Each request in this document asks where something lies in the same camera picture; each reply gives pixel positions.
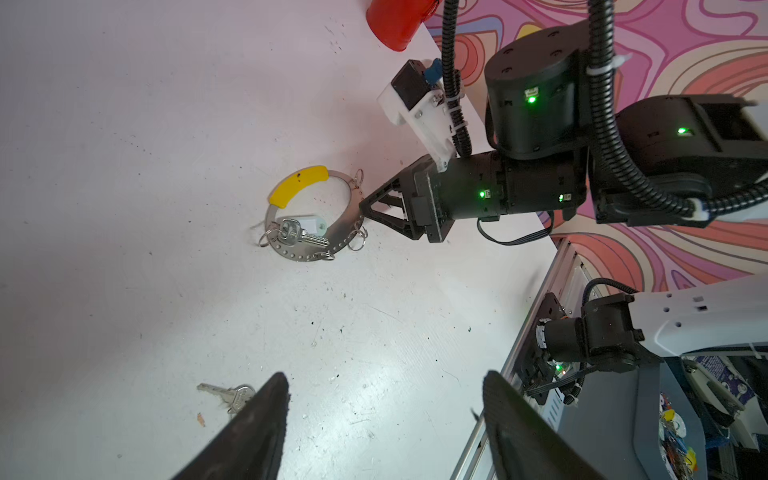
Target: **metal key ring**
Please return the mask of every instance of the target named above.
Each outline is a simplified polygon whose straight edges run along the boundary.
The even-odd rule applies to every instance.
[[[362,250],[362,248],[366,245],[366,239],[368,238],[368,230],[363,225],[360,225],[360,228],[357,228],[353,231],[355,234],[355,237],[360,235],[362,237],[362,245],[360,245],[360,248],[352,248],[352,244],[348,243],[346,246],[353,252],[359,252]]]
[[[357,172],[355,172],[355,176],[352,178],[352,183],[355,185],[355,188],[360,188],[360,185],[362,185],[362,179],[365,176],[365,172],[362,171],[362,168],[358,168]]]
[[[339,178],[349,187],[349,203],[346,209],[328,227],[324,235],[330,241],[329,245],[327,247],[320,247],[307,242],[299,242],[296,245],[287,246],[280,242],[277,235],[270,235],[263,239],[268,240],[272,248],[283,257],[296,262],[332,260],[335,258],[333,255],[346,247],[356,235],[357,222],[362,222],[363,220],[362,211],[360,211],[360,202],[363,199],[362,191],[356,186],[354,179],[349,175],[336,170],[328,170],[323,166],[305,168],[283,180],[270,195],[270,205],[266,210],[266,218],[264,219],[265,224],[272,227],[272,223],[276,223],[277,211],[285,208],[296,193],[304,187],[318,181],[325,181],[329,177]],[[358,180],[360,178],[362,178],[362,174],[359,173]]]
[[[333,253],[328,252],[317,252],[313,255],[314,258],[320,258],[321,260],[335,260],[336,257],[333,255]]]
[[[277,232],[276,228],[270,228],[269,230],[264,232],[262,236],[259,238],[259,247],[262,247],[262,248],[268,247],[270,245],[269,235],[270,233],[275,233],[275,232]]]

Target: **metal ring with holes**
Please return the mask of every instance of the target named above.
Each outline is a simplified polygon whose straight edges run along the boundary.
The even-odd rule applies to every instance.
[[[356,225],[362,224],[364,218],[362,211],[360,210],[360,202],[362,202],[363,199],[362,191],[356,184],[355,179],[347,174],[336,170],[328,170],[328,176],[344,180],[349,187],[349,203],[347,204],[346,209],[341,216],[328,227],[328,230],[326,230],[325,238],[330,240],[330,245],[323,248],[317,245],[312,245],[311,243],[299,242],[296,245],[289,247],[278,241],[277,236],[273,239],[267,237],[266,239],[270,242],[272,248],[282,257],[286,257],[287,259],[296,262],[332,260],[335,258],[335,254],[349,245],[349,242],[358,234],[357,232],[359,229]],[[269,208],[266,210],[265,225],[276,223],[278,210],[279,207],[277,205],[270,204]]]

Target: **blue connector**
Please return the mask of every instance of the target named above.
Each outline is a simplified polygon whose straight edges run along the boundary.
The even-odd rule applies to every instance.
[[[426,70],[424,70],[424,79],[427,80],[427,83],[430,87],[435,87],[437,85],[437,82],[442,78],[442,61],[440,61],[439,58],[436,58],[432,65],[429,66]]]

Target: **white table surface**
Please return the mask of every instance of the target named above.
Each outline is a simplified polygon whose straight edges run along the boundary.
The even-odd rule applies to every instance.
[[[425,153],[376,96],[439,51],[424,28],[383,47],[367,3],[0,6],[0,477],[169,478],[228,420],[196,385],[276,371],[281,478],[450,475],[551,242],[368,222],[363,251],[306,264],[249,230],[295,170],[362,167],[369,193]],[[330,218],[346,195],[330,181],[290,207]]]

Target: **silver key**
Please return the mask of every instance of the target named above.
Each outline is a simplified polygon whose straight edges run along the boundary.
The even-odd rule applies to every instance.
[[[307,242],[323,248],[331,244],[331,241],[325,237],[318,237],[317,235],[307,233],[306,230],[301,227],[301,223],[293,218],[286,218],[283,220],[283,223],[280,224],[280,232],[278,233],[277,239],[290,247],[296,245],[297,242]]]
[[[220,386],[201,383],[197,386],[197,389],[201,392],[213,393],[214,395],[221,397],[224,403],[230,406],[230,415],[237,414],[243,409],[245,404],[248,403],[248,400],[256,395],[256,390],[250,385],[241,385],[233,389],[225,389]]]

